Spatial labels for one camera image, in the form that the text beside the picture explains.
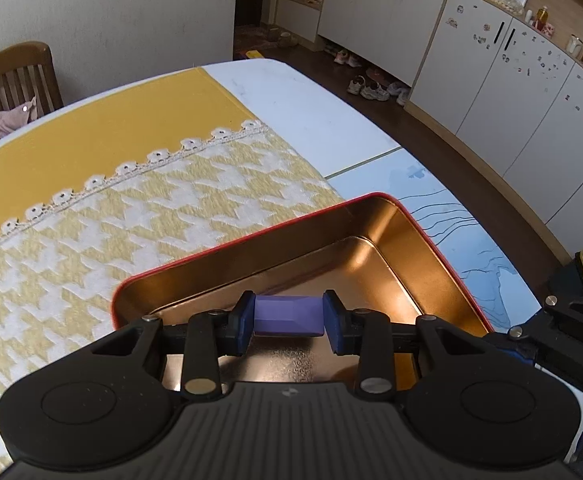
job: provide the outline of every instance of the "gray ribbed plate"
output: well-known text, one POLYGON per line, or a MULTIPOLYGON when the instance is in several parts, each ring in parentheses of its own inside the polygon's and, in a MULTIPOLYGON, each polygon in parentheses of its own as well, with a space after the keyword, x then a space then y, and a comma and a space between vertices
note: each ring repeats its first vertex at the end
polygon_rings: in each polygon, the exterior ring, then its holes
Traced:
POLYGON ((356 399, 341 383, 236 383, 217 402, 186 408, 153 449, 101 471, 63 473, 25 463, 1 480, 574 480, 553 463, 488 472, 442 458, 396 410, 356 399))

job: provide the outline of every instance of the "wooden chair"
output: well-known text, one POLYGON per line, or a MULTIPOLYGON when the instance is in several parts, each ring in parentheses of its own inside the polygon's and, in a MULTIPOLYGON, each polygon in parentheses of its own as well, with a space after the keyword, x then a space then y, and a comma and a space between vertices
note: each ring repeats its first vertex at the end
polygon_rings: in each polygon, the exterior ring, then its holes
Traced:
POLYGON ((0 111, 11 110, 33 99, 34 95, 36 95, 39 117, 63 106, 52 63, 52 51, 47 44, 40 41, 19 43, 0 52, 0 88, 5 96, 3 101, 0 94, 0 111), (32 84, 32 74, 36 90, 32 84))

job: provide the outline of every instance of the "copper baking pan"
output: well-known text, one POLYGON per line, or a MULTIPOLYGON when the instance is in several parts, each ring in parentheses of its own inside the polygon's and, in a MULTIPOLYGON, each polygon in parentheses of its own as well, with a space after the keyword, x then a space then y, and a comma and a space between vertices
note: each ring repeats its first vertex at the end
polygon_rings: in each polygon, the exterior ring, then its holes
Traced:
MULTIPOLYGON (((127 279, 112 300, 116 326, 148 313, 165 324, 231 308, 244 290, 320 296, 333 288, 347 308, 385 312, 413 323, 434 314, 482 336, 491 332, 460 278, 403 206, 374 193, 303 216, 127 279)), ((164 384, 179 384, 178 356, 164 384)), ((252 338, 242 358, 220 358, 224 383, 353 378, 356 356, 336 356, 327 335, 252 338)), ((415 380, 408 356, 396 355, 399 387, 415 380)))

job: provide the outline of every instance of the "cabinet baseboard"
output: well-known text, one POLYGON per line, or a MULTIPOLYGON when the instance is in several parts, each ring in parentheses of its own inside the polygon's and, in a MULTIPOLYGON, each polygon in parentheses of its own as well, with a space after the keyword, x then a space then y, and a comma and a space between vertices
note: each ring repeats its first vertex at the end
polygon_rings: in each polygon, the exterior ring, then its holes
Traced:
POLYGON ((518 193, 516 193, 511 186, 488 165, 488 163, 476 155, 476 153, 462 142, 462 140, 412 102, 407 101, 405 104, 405 111, 441 137, 441 139, 447 142, 447 144, 449 144, 454 150, 460 153, 460 155, 462 155, 463 158, 465 158, 465 160, 468 161, 476 171, 478 171, 478 173, 487 179, 487 181, 494 186, 503 197, 505 197, 507 202, 509 202, 513 208, 520 213, 531 228, 536 231, 536 234, 562 264, 566 265, 572 260, 569 253, 536 213, 534 213, 533 209, 527 205, 520 195, 518 195, 518 193))

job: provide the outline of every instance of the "purple block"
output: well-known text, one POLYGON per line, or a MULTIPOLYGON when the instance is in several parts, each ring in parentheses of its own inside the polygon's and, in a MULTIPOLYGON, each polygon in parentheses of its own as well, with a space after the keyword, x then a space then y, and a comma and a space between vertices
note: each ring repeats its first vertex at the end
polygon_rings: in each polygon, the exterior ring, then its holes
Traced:
POLYGON ((254 333, 257 335, 321 336, 323 300, 312 296, 257 296, 254 333))

